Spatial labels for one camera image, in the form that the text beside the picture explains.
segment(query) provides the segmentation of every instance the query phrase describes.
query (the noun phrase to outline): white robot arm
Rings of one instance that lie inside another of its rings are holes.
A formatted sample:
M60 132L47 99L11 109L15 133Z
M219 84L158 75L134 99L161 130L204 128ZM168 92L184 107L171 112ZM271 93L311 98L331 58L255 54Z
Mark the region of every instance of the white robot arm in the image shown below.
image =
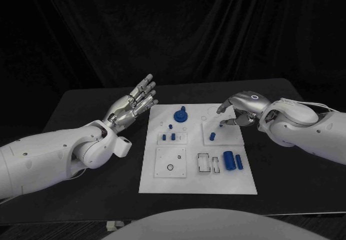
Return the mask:
M116 134L158 103L151 78L147 75L129 95L112 104L102 121L24 137L0 147L0 199L70 179L80 170L102 166L112 154L126 156L132 144Z
M281 98L275 102L252 91L230 96L217 108L223 113L229 106L240 113L237 118L220 121L220 125L249 126L258 119L258 130L282 147L298 146L304 151L346 165L346 113L324 104ZM325 108L315 113L305 106Z

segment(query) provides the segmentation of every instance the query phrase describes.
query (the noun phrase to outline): black table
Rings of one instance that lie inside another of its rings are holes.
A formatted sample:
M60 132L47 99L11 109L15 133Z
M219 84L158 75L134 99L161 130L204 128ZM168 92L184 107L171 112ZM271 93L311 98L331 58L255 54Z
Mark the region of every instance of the black table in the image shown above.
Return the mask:
M102 119L113 101L131 90L67 91L43 131L73 129ZM281 97L302 100L281 78L157 86L155 98L160 104L222 103L242 90L258 92L269 101ZM132 142L126 157L112 156L103 166L88 169L75 180L5 202L0 224L137 220L190 208L259 215L346 212L346 166L297 147L276 145L255 125L240 131L258 195L138 193L148 115L147 111L119 134Z

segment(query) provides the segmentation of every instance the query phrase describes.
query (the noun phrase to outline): wire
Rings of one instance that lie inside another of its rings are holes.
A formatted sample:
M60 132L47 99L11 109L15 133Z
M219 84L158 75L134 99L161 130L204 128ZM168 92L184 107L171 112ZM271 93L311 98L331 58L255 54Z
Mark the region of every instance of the wire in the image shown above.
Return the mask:
M0 201L0 205L4 204L7 201L10 201L13 198L15 198L17 196L13 197L7 197L2 201Z
M281 99L288 100L288 101L291 101L294 103L298 103L298 104L305 104L305 105L311 105L311 106L324 108L324 109L327 109L328 111L333 111L333 112L338 112L337 110L330 108L325 104L321 104L321 103L317 103L317 102L295 101L295 100L291 100L291 99L286 99L286 98L281 98Z
M73 176L72 178L66 179L64 181L79 178L83 175L85 170L86 170L86 168L82 170L82 172L80 172L80 174L77 176Z

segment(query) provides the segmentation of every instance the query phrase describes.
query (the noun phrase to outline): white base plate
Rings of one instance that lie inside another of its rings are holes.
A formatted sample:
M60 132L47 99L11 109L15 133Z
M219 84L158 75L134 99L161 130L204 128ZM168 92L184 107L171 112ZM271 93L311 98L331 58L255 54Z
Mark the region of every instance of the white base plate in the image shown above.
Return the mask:
M178 123L174 121L173 115L181 106L186 108L187 120ZM220 145L204 145L203 123L214 122L214 125L219 126L220 120L236 117L232 107L226 109L224 113L216 114L217 107L217 103L154 105L151 107L138 186L139 193L258 194L243 145L239 144L239 141L236 145L226 145L226 142L232 139L239 139L240 143L243 143L240 131L236 135L233 132L229 138L223 139ZM157 148L178 147L175 144L158 145L160 133L184 132L187 133L187 144L180 144L178 146L186 148L186 177L154 177ZM232 151L233 156L236 154L240 155L243 170L226 170L223 161L224 151ZM213 171L210 173L199 173L197 154L204 153L209 154L210 166L212 157L217 157L220 173L213 173Z

